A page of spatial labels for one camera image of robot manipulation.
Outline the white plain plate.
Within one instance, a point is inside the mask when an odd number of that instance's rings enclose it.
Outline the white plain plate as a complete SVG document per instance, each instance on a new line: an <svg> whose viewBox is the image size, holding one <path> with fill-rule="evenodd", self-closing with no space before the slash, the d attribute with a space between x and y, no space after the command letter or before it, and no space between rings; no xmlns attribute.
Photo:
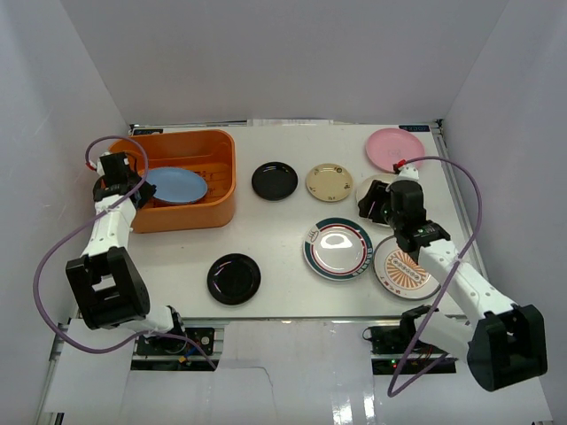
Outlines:
<svg viewBox="0 0 567 425"><path fill-rule="evenodd" d="M373 180L379 180L385 183L385 189L394 181L395 175L394 174L375 174L364 180L358 187L355 193L355 200L356 206L358 210L358 202L364 196L366 190L369 188L369 185Z"/></svg>

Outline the light blue plate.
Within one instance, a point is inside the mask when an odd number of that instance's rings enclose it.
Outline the light blue plate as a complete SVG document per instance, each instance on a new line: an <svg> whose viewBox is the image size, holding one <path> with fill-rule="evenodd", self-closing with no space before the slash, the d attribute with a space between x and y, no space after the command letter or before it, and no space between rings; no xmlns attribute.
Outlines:
<svg viewBox="0 0 567 425"><path fill-rule="evenodd" d="M208 191L203 177L179 167L151 169L146 181L156 188L154 197L168 205L189 205L201 200Z"/></svg>

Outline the beige patterned plate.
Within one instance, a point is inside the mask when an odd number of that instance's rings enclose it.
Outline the beige patterned plate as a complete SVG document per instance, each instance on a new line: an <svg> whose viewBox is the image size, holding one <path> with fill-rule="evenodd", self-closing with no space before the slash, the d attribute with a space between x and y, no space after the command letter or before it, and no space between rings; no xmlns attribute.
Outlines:
<svg viewBox="0 0 567 425"><path fill-rule="evenodd" d="M323 163L314 166L306 177L308 192L316 199L335 203L346 199L353 189L353 177L344 166Z"/></svg>

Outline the pink plate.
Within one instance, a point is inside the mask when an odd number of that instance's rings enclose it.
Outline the pink plate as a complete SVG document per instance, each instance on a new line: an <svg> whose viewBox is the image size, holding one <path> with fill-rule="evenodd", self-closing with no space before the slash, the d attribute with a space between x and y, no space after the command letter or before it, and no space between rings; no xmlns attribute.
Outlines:
<svg viewBox="0 0 567 425"><path fill-rule="evenodd" d="M422 142L400 128L383 128L371 134L365 143L369 161L382 171L393 172L393 165L425 154Z"/></svg>

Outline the green rimmed white plate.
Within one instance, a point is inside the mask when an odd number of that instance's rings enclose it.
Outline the green rimmed white plate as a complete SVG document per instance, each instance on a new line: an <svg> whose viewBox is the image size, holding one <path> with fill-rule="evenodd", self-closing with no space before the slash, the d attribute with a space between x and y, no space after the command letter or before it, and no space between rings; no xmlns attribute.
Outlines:
<svg viewBox="0 0 567 425"><path fill-rule="evenodd" d="M302 252L315 273L328 280L344 282L368 269L374 247L359 224L345 218L328 218L309 229Z"/></svg>

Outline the orange sunburst plate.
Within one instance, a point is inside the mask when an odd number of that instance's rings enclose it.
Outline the orange sunburst plate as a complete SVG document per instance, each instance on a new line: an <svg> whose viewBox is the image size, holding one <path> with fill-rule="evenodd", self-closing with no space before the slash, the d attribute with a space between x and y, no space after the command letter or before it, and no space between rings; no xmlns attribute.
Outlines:
<svg viewBox="0 0 567 425"><path fill-rule="evenodd" d="M394 236L377 245L372 265L381 286L397 298L425 300L440 290L440 283L398 247Z"/></svg>

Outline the black plate front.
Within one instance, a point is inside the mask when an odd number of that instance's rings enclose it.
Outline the black plate front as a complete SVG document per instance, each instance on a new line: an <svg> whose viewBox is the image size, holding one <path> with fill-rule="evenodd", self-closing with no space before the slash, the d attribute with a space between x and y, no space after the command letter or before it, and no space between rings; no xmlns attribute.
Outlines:
<svg viewBox="0 0 567 425"><path fill-rule="evenodd" d="M241 305L257 293L261 283L258 264L242 253L230 253L209 268L206 285L211 296L223 305Z"/></svg>

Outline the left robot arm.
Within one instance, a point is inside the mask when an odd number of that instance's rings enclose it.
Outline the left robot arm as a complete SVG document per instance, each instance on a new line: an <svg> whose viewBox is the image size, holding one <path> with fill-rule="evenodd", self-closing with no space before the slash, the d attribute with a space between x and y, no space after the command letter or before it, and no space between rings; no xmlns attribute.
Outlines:
<svg viewBox="0 0 567 425"><path fill-rule="evenodd" d="M93 189L96 213L89 243L78 259L66 264L66 277L88 328L127 328L157 333L166 352L187 343L178 312L169 305L151 306L142 276L128 254L131 224L139 206L155 192L141 178L99 178Z"/></svg>

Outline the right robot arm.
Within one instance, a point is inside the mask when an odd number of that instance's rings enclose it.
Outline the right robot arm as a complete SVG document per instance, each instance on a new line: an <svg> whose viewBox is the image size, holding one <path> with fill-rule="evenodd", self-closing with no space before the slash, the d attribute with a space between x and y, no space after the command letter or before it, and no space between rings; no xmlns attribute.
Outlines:
<svg viewBox="0 0 567 425"><path fill-rule="evenodd" d="M407 352L430 344L463 361L487 391L542 376L548 371L544 318L534 305L501 294L464 261L451 236L427 219L418 182L374 180L358 204L363 218L388 225L398 247L437 280L468 323L445 316L437 303L404 312L398 334Z"/></svg>

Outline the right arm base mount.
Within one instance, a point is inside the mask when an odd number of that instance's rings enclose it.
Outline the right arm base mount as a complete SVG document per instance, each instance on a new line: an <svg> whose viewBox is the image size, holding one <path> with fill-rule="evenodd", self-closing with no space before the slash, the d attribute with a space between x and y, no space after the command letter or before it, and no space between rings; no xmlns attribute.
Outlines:
<svg viewBox="0 0 567 425"><path fill-rule="evenodd" d="M440 348L418 341L403 367L400 360L411 339L399 321L382 321L366 327L361 338L370 344L371 366L374 376L416 375L423 370L427 374L454 374L456 358L445 354Z"/></svg>

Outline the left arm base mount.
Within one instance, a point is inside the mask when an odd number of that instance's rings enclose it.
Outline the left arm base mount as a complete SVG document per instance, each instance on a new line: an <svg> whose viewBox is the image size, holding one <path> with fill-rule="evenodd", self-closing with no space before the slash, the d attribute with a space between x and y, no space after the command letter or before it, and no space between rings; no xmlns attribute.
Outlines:
<svg viewBox="0 0 567 425"><path fill-rule="evenodd" d="M130 369L146 372L213 372L220 357L215 349L216 330L210 327L186 327L184 332L194 344L173 338L138 338Z"/></svg>

